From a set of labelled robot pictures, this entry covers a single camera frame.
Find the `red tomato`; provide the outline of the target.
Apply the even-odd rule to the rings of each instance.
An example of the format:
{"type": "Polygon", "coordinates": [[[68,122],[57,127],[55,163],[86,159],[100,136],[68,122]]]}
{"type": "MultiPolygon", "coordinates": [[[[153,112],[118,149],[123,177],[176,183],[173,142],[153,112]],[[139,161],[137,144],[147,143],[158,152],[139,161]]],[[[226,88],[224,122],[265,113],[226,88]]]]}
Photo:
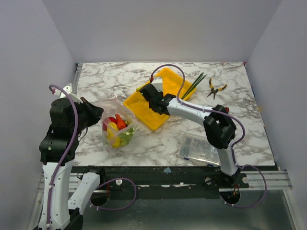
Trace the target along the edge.
{"type": "Polygon", "coordinates": [[[115,124],[117,123],[117,119],[112,117],[112,116],[109,116],[106,120],[107,120],[107,122],[113,122],[115,124]]]}

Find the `clear zip top bag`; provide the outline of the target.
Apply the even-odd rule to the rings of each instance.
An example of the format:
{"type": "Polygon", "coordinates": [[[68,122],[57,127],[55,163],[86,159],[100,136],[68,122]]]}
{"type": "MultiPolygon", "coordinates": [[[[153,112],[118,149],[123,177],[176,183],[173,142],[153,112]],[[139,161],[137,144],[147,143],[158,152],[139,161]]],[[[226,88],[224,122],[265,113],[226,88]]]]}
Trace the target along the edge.
{"type": "Polygon", "coordinates": [[[121,104],[117,96],[101,104],[103,145],[107,152],[115,152],[128,145],[135,133],[135,115],[121,104]]]}

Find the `red chili pepper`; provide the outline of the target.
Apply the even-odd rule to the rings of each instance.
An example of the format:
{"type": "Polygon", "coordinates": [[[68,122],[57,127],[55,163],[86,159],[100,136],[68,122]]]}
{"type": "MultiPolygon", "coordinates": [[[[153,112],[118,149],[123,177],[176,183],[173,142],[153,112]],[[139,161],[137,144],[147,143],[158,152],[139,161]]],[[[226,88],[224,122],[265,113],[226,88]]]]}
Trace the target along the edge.
{"type": "Polygon", "coordinates": [[[126,128],[127,125],[126,125],[125,121],[121,118],[121,116],[119,114],[115,114],[115,116],[116,116],[116,119],[117,119],[117,128],[119,130],[126,128]]]}

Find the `celery stalk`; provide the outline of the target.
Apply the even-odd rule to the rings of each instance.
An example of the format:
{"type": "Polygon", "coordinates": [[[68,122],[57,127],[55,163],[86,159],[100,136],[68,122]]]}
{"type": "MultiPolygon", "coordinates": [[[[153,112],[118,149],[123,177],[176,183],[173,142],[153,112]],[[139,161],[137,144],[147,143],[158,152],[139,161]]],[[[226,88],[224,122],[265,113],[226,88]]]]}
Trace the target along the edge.
{"type": "Polygon", "coordinates": [[[126,146],[131,142],[134,136],[134,132],[135,132],[135,128],[131,127],[130,129],[119,134],[121,147],[126,146]]]}

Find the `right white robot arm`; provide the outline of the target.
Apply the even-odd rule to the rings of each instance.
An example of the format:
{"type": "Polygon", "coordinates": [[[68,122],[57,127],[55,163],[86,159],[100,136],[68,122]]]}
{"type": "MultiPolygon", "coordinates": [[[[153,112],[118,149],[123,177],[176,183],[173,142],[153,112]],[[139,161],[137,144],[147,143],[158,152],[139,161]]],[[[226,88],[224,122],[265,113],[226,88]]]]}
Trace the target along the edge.
{"type": "Polygon", "coordinates": [[[138,91],[154,112],[179,116],[203,126],[208,142],[218,152],[222,185],[230,188],[237,184],[239,167],[235,163],[232,147],[236,126],[223,106],[201,107],[175,95],[163,94],[151,83],[138,91]]]}

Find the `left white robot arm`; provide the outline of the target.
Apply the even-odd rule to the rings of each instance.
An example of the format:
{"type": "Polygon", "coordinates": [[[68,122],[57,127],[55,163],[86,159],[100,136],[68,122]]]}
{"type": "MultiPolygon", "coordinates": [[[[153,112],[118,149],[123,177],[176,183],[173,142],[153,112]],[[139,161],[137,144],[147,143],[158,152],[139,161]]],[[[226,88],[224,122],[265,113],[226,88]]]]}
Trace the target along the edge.
{"type": "Polygon", "coordinates": [[[39,230],[80,230],[83,213],[95,189],[106,185],[102,170],[87,167],[81,184],[69,197],[70,175],[79,145],[78,136],[84,129],[97,124],[103,108],[84,98],[70,103],[67,98],[52,102],[51,125],[39,146],[44,171],[44,201],[39,230]]]}

